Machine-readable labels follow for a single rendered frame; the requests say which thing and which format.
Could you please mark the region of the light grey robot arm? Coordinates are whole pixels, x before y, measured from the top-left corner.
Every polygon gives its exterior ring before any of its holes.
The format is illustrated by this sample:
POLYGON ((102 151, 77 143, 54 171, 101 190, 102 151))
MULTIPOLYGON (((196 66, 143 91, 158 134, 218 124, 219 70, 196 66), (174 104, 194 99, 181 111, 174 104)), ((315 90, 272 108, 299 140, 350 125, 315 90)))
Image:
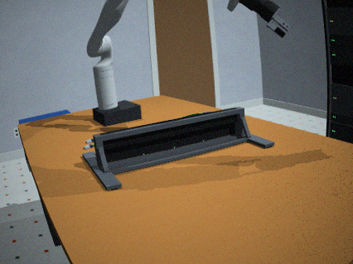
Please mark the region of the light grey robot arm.
POLYGON ((113 47, 106 33, 118 23, 127 3, 128 0, 106 0, 87 44, 89 57, 101 56, 100 61, 93 67, 99 110, 118 106, 113 71, 113 47))

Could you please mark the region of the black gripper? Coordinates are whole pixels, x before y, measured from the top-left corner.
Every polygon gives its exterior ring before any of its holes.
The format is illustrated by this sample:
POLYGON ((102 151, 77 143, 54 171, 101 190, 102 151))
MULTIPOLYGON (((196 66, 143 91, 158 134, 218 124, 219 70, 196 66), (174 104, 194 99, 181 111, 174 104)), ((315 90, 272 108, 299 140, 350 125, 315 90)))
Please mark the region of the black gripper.
POLYGON ((280 12, 279 6, 272 1, 269 0, 229 0, 227 9, 229 11, 233 11, 237 4, 242 3, 249 10, 257 12, 266 22, 272 31, 278 34, 280 37, 284 37, 285 32, 280 28, 275 26, 272 22, 275 20, 283 29, 286 31, 289 30, 291 26, 289 26, 282 18, 278 16, 280 12))

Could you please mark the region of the dark grey rack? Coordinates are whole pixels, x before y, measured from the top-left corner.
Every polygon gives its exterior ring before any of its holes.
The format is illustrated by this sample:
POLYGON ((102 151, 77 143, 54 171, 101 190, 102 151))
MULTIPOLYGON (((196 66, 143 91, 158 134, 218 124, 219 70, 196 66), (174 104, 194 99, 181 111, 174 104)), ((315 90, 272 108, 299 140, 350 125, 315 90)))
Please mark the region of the dark grey rack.
POLYGON ((265 148, 273 146, 274 142, 250 134, 244 108, 236 108, 95 134, 95 153, 86 152, 82 156, 106 190, 117 190, 122 184, 114 174, 121 172, 175 161, 242 142, 252 142, 265 148))

